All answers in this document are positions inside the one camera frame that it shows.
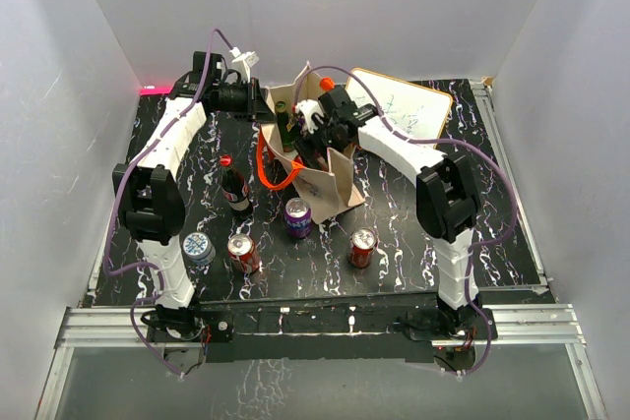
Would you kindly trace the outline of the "red can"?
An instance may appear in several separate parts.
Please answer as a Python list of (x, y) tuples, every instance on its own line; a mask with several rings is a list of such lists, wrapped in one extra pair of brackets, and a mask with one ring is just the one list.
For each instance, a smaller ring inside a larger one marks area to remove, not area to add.
[(367, 268), (378, 245), (378, 238), (373, 229), (362, 227), (350, 236), (347, 254), (348, 262), (355, 268)]
[(227, 250), (233, 267), (241, 273), (251, 274), (260, 268), (261, 259), (255, 241), (247, 234), (234, 234), (227, 241)]

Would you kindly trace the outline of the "cola glass bottle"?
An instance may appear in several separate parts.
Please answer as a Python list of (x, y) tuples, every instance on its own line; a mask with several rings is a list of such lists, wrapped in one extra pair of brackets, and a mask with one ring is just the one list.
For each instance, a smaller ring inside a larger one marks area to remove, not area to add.
[(242, 218), (253, 211), (248, 184), (240, 171), (234, 167), (233, 158), (228, 155), (220, 157), (221, 191), (231, 210)]

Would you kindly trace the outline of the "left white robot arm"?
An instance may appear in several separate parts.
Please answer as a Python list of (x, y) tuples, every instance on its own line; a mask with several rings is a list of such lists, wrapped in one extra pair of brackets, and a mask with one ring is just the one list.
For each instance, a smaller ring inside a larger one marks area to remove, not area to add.
[(179, 243), (186, 210), (176, 184), (178, 168), (213, 112), (249, 122), (273, 121), (266, 94), (251, 74), (257, 54), (233, 47), (230, 55), (231, 63), (226, 64), (220, 54), (196, 51), (192, 70), (172, 86), (147, 144), (130, 163), (118, 164), (112, 172), (118, 222), (144, 255), (141, 264), (152, 272), (157, 303), (176, 309), (168, 326), (183, 340), (201, 333), (204, 318), (188, 307), (194, 286)]

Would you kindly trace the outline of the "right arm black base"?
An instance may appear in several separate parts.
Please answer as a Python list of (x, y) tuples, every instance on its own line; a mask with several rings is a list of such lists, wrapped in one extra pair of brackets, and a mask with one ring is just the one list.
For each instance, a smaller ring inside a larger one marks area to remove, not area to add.
[(448, 306), (417, 307), (399, 315), (393, 327), (412, 341), (451, 340), (458, 349), (470, 348), (475, 341), (498, 337), (492, 312), (484, 308), (481, 312), (470, 305), (457, 311)]

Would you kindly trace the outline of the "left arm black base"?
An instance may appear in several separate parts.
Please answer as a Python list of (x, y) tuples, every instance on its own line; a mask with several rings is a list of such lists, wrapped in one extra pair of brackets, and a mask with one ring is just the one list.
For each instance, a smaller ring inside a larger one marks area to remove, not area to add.
[(200, 305), (169, 309), (157, 305), (140, 318), (153, 334), (159, 331), (181, 341), (226, 343), (233, 339), (233, 316), (228, 312), (207, 310)]

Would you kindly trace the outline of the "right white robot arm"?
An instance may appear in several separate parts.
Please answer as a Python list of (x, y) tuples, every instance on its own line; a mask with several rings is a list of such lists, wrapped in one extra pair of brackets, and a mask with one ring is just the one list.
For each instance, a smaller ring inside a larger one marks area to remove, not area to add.
[(295, 142), (304, 164), (314, 166), (315, 153), (325, 148), (344, 150), (354, 144), (388, 161), (412, 182), (417, 220), (436, 253), (440, 330), (453, 338), (464, 336), (479, 309), (471, 255), (480, 198), (468, 158), (403, 135), (375, 96), (359, 105), (339, 85), (315, 100), (296, 99), (293, 109), (306, 127)]

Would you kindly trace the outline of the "green glass bottle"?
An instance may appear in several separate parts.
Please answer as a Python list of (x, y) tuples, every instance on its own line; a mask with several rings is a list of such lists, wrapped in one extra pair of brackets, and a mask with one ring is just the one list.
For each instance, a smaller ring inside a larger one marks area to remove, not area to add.
[(296, 137), (293, 114), (284, 101), (278, 101), (275, 104), (275, 113), (283, 145), (283, 151), (285, 153), (291, 152), (294, 150), (294, 141)]

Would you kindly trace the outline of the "beige canvas tote bag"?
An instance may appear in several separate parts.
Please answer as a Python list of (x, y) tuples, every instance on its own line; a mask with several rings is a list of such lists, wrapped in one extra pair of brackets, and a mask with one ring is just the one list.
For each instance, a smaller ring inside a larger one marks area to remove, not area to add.
[[(315, 100), (323, 93), (321, 77), (306, 64), (292, 84), (272, 87), (266, 103), (273, 109), (277, 101), (293, 106), (301, 100)], [(266, 175), (265, 157), (278, 162), (287, 177), (283, 181), (272, 181)], [(353, 148), (344, 151), (327, 148), (323, 156), (328, 159), (325, 170), (307, 168), (297, 160), (292, 151), (285, 153), (280, 128), (267, 123), (260, 126), (256, 150), (257, 175), (260, 183), (268, 190), (279, 192), (293, 187), (298, 196), (311, 207), (312, 220), (320, 224), (340, 213), (365, 203), (365, 198), (354, 185)]]

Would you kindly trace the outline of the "purple can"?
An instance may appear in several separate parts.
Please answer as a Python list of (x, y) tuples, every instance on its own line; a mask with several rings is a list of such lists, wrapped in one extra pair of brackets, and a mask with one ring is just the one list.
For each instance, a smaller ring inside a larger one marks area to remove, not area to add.
[(287, 233), (297, 239), (305, 238), (311, 230), (311, 207), (301, 198), (292, 198), (284, 206)]

